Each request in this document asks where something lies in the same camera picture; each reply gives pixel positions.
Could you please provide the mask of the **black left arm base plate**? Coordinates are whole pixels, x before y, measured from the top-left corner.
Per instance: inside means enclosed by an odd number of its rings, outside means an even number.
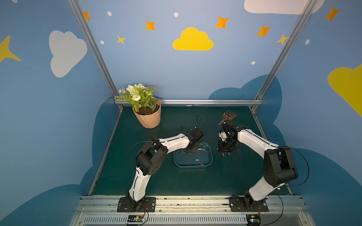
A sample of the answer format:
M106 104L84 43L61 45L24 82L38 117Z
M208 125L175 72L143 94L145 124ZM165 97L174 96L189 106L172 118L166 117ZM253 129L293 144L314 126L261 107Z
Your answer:
M156 198L144 197L139 201L134 201L131 197L121 197L118 201L117 212L155 212Z

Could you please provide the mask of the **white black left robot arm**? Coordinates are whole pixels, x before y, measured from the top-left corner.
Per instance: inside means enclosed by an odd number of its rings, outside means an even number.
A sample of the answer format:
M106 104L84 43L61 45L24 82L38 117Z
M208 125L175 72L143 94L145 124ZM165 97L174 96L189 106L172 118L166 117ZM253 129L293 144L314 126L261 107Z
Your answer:
M146 141L135 157L135 177L126 195L129 202L140 204L146 195L150 177L160 169L168 154L181 149L186 152L197 151L203 136L203 131L196 127L173 137L151 137Z

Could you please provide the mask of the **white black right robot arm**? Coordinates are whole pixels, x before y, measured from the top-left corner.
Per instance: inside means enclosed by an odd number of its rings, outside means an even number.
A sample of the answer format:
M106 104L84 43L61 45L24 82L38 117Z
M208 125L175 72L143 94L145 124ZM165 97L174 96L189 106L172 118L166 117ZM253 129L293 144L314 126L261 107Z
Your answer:
M231 153L241 143L260 155L263 159L263 175L246 191L244 201L250 205L265 200L274 190L298 178L293 151L288 146L279 146L254 133L246 127L234 126L225 120L219 124L218 151Z

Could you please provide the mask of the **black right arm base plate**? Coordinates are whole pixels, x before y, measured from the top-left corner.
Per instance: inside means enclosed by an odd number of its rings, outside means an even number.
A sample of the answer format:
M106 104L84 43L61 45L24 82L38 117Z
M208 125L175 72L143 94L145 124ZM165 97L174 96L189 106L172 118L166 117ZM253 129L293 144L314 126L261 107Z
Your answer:
M268 212L266 200L254 201L251 197L231 196L229 204L232 212Z

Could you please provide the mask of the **teal plastic storage box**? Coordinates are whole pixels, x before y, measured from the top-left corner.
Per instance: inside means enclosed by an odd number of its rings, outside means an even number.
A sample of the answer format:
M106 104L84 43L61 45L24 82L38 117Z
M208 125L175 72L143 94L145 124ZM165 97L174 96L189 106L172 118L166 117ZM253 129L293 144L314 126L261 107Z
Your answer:
M213 163L212 149L206 142L199 144L197 152L187 153L182 149L173 152L173 161L180 169L206 168Z

